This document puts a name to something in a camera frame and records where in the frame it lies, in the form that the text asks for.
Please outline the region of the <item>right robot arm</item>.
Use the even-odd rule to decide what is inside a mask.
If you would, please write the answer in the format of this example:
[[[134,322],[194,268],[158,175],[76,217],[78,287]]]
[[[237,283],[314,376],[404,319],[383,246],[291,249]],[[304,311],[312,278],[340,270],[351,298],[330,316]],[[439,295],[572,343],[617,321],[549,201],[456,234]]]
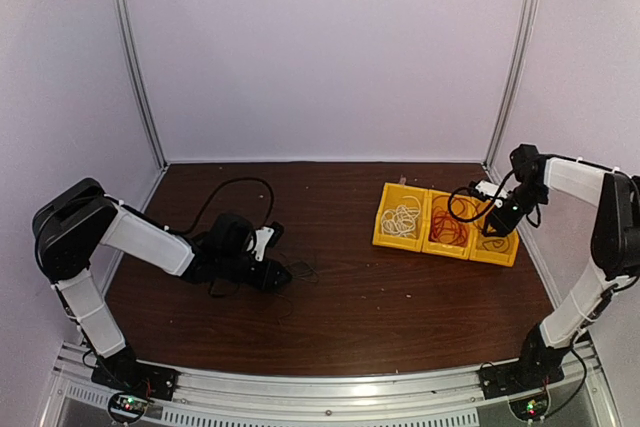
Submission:
[[[483,231],[505,237],[521,220],[549,201],[552,191],[595,210],[587,265],[563,302],[534,326],[523,343],[512,377],[535,387],[560,366],[574,342],[600,317],[613,297],[639,276],[639,179],[615,168],[522,144],[510,154],[516,186],[479,181],[474,196],[487,202]]]

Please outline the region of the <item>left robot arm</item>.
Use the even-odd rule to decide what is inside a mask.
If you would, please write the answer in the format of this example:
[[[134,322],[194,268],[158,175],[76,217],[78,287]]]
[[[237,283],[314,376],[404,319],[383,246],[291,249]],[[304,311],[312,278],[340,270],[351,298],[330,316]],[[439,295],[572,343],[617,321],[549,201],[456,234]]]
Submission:
[[[124,354],[128,342],[90,272],[98,247],[132,256],[191,284],[223,279],[274,292],[293,279],[287,267],[267,256],[284,233],[281,224],[266,221],[255,227],[240,215],[222,213],[204,232],[197,233],[193,226],[180,231],[107,195],[93,178],[79,181],[40,208],[32,219],[32,233],[39,270],[94,354],[106,360],[106,376],[123,391],[137,389],[144,371]]]

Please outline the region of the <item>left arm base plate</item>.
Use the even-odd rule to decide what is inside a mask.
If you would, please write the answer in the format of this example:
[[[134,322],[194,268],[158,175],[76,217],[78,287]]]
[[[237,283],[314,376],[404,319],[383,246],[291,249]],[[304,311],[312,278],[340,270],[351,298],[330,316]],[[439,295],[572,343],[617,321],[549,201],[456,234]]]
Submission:
[[[178,377],[175,369],[142,363],[120,353],[98,357],[91,381],[144,399],[171,401]]]

